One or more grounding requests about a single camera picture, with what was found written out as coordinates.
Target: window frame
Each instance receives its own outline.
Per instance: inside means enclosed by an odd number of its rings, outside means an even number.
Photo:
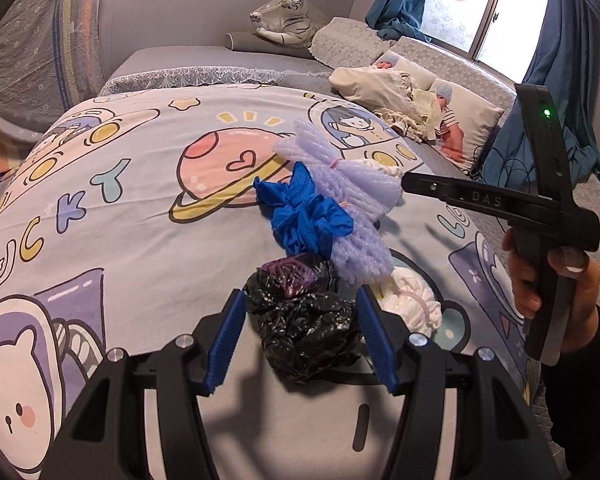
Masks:
[[[491,73],[491,75],[496,76],[498,79],[501,79],[503,82],[505,82],[507,85],[509,85],[513,88],[513,86],[516,84],[515,81],[511,80],[510,78],[505,76],[503,73],[498,72],[496,69],[492,68],[491,66],[489,66],[486,63],[481,62],[480,60],[477,59],[478,54],[480,53],[480,50],[484,44],[484,41],[487,38],[487,33],[489,31],[489,27],[493,20],[493,16],[496,12],[497,6],[498,6],[498,0],[488,0],[487,1],[487,5],[484,9],[484,13],[482,14],[482,19],[480,20],[480,25],[478,26],[478,30],[475,33],[474,42],[471,44],[471,47],[469,47],[469,52],[465,52],[461,48],[458,48],[452,44],[449,44],[446,41],[439,40],[438,38],[434,38],[432,36],[430,36],[430,38],[431,38],[431,43],[434,44],[435,46],[441,47],[445,50],[448,50],[452,54],[456,54],[456,56],[459,56],[468,61],[471,61],[472,63],[479,66],[481,69]]]

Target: duvet cover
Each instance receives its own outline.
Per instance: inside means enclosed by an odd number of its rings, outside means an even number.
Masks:
[[[298,118],[344,159],[430,173],[416,143],[364,108],[260,84],[91,99],[27,157],[0,197],[0,449],[23,478],[39,476],[107,349],[161,348],[285,255],[253,182],[289,179],[290,163],[273,145],[294,134]],[[405,194],[379,232],[395,265],[419,273],[442,304],[433,341],[468,353],[493,348],[528,399],[537,367],[523,352],[510,281],[467,214]],[[247,322],[224,385],[200,399],[220,478],[378,476],[402,399],[373,381],[351,382],[282,383]],[[146,398],[159,480],[155,393]],[[361,405],[369,410],[362,447],[352,444]]]

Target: blue curtain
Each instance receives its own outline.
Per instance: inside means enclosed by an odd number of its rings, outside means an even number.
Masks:
[[[424,0],[375,0],[366,15],[366,24],[378,31],[383,40],[399,40],[402,36],[429,41],[419,31]]]
[[[588,5],[584,0],[548,0],[538,47],[523,82],[551,91],[574,184],[592,172],[600,180],[600,153],[591,125],[599,68],[600,24]],[[535,181],[517,102],[492,148],[485,151],[480,174],[487,184],[526,190],[529,181]]]

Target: metal screw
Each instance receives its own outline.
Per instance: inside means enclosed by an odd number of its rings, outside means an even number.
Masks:
[[[122,348],[112,348],[107,352],[107,359],[113,363],[122,361],[125,356],[125,351]]]
[[[411,343],[414,346],[424,346],[427,344],[427,341],[429,341],[429,339],[427,339],[427,336],[422,335],[418,332],[409,334],[409,343]]]
[[[182,334],[176,338],[176,346],[180,348],[189,348],[193,345],[193,336],[191,334]]]
[[[478,357],[483,361],[493,361],[496,358],[496,354],[491,348],[483,346],[478,348]]]

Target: human hand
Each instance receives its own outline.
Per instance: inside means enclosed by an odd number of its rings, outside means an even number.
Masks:
[[[509,272],[516,308],[524,317],[533,319],[540,309],[541,300],[530,286],[536,280],[536,269],[516,251],[513,231],[509,229],[502,241],[502,249],[509,251]],[[552,249],[547,256],[549,264],[560,276],[576,280],[576,291],[571,315],[564,334],[561,352],[573,352],[588,345],[598,330],[598,289],[600,265],[579,249]]]

